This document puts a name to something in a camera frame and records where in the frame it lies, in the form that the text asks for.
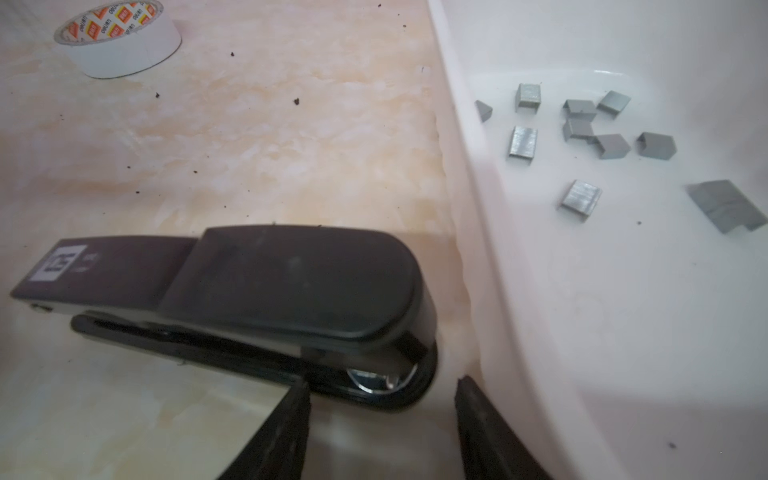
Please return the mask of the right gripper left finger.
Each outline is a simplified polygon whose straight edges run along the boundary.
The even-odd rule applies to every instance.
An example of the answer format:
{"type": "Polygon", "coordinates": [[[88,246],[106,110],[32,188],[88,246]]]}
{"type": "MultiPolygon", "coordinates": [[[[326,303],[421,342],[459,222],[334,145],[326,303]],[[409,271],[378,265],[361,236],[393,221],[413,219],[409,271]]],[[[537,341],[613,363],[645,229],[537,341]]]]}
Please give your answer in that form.
{"type": "Polygon", "coordinates": [[[218,479],[300,479],[310,413],[309,386],[299,379],[218,479]]]}

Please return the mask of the black stapler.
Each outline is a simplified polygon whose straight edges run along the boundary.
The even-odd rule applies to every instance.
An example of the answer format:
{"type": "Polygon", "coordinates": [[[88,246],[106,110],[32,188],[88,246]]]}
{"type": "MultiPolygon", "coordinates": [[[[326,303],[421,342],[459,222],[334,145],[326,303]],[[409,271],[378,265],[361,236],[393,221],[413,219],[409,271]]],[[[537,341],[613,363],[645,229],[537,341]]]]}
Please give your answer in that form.
{"type": "Polygon", "coordinates": [[[11,290],[84,336],[379,411],[438,369],[420,265],[382,231],[240,225],[58,241],[11,290]]]}

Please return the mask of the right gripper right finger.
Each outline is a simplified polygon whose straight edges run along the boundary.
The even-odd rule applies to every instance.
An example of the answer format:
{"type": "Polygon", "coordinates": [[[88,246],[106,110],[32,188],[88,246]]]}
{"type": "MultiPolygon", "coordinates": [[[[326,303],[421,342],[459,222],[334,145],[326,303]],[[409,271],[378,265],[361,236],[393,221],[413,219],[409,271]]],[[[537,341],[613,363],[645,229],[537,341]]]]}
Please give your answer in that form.
{"type": "Polygon", "coordinates": [[[550,479],[474,379],[458,380],[454,404],[465,479],[550,479]]]}

